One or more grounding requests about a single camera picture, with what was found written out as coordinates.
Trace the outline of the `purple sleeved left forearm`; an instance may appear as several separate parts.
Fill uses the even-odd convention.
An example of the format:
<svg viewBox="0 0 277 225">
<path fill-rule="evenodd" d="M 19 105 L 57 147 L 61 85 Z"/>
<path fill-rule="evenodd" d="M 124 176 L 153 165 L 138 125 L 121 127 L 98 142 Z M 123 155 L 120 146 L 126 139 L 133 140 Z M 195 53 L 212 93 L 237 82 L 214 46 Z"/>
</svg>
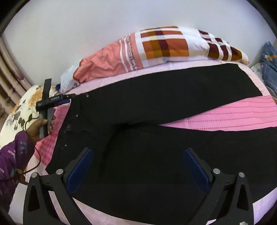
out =
<svg viewBox="0 0 277 225">
<path fill-rule="evenodd" d="M 17 179 L 11 179 L 15 173 L 22 173 L 35 151 L 39 131 L 18 132 L 15 139 L 1 148 L 1 206 L 9 211 Z"/>
</svg>

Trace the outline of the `person's left hand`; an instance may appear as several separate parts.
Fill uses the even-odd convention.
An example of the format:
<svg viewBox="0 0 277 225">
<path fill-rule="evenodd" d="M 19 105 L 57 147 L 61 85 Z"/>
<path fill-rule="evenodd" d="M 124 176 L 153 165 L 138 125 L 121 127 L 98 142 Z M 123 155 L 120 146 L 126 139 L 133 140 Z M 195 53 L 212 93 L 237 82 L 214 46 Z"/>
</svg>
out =
<svg viewBox="0 0 277 225">
<path fill-rule="evenodd" d="M 34 145 L 40 140 L 40 137 L 39 137 L 40 128 L 42 128 L 43 125 L 47 125 L 47 124 L 48 124 L 47 119 L 37 119 L 26 130 L 29 138 L 31 139 Z"/>
</svg>

